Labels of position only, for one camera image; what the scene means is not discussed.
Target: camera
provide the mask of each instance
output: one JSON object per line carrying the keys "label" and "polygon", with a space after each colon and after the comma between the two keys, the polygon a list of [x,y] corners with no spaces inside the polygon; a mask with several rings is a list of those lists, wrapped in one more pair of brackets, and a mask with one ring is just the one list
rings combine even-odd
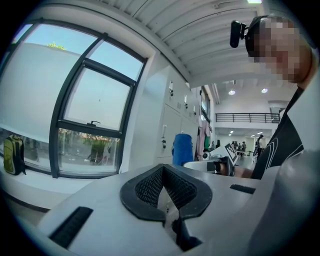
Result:
{"label": "camera", "polygon": [[232,48],[237,48],[239,45],[239,40],[246,38],[246,26],[247,24],[241,23],[237,20],[231,22],[230,46]]}

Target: green backpack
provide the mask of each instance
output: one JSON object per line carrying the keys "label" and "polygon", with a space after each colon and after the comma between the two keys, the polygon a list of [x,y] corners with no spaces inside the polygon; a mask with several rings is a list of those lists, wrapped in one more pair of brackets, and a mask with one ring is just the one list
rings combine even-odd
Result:
{"label": "green backpack", "polygon": [[4,140],[4,170],[12,175],[23,172],[26,175],[24,162],[24,142],[16,135],[10,135]]}

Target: black railing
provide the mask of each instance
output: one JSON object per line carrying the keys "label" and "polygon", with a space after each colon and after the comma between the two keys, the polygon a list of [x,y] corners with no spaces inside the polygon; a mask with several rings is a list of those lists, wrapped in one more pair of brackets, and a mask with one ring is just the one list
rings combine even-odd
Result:
{"label": "black railing", "polygon": [[275,113],[217,113],[215,121],[278,124],[280,115]]}

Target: dark window frame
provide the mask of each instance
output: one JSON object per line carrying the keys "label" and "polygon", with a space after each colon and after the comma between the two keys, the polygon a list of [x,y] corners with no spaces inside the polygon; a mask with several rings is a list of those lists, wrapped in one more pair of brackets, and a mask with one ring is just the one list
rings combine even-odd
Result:
{"label": "dark window frame", "polygon": [[[205,104],[206,104],[206,110],[202,107],[202,94],[205,95]],[[204,118],[210,123],[210,99],[209,99],[209,96],[208,96],[208,93],[205,89],[204,86],[201,87],[201,113],[204,115]]]}
{"label": "dark window frame", "polygon": [[[27,164],[27,168],[35,172],[51,175],[53,178],[64,177],[64,178],[72,178],[72,179],[100,179],[100,178],[118,174],[119,168],[122,163],[125,138],[126,138],[132,104],[134,102],[137,87],[140,82],[141,76],[143,74],[143,71],[145,69],[148,59],[142,57],[141,55],[139,55],[138,53],[136,53],[135,51],[133,51],[132,49],[124,45],[123,43],[120,43],[117,40],[109,37],[107,33],[101,33],[87,27],[83,27],[83,26],[65,22],[65,21],[40,18],[36,20],[29,20],[24,24],[22,24],[20,28],[23,28],[23,26],[27,24],[32,24],[32,26],[21,36],[21,38],[15,44],[11,44],[7,48],[6,52],[9,52],[9,55],[6,57],[0,69],[0,79],[2,77],[3,72],[5,71],[5,68],[9,60],[15,53],[16,49],[41,24],[54,25],[54,26],[59,26],[67,29],[73,29],[73,30],[97,37],[96,40],[82,53],[82,55],[79,57],[79,59],[76,61],[76,63],[70,70],[56,99],[52,117],[51,117],[50,132],[49,132],[49,161],[50,161],[51,170],[50,171],[45,170],[45,168],[43,168],[42,166],[39,166],[39,167],[34,165],[29,166],[28,164]],[[103,65],[99,62],[91,60],[87,57],[90,55],[90,53],[93,53],[93,51],[96,50],[100,46],[100,44],[102,44],[103,42],[108,42],[120,48],[121,50],[128,53],[129,55],[136,58],[142,63],[142,67],[136,81],[106,65]],[[86,124],[81,124],[81,123],[63,119],[70,93],[83,68],[88,68],[95,72],[101,73],[105,76],[115,79],[130,87],[127,100],[124,106],[119,130],[111,130],[111,129],[105,129],[102,127],[94,127],[94,126],[90,127]],[[115,172],[104,172],[104,173],[78,173],[73,171],[60,170],[59,160],[58,160],[59,128],[68,129],[76,132],[93,134],[93,135],[101,135],[101,136],[106,136],[111,138],[119,138],[120,144],[119,144],[117,159],[116,159],[117,170]]]}

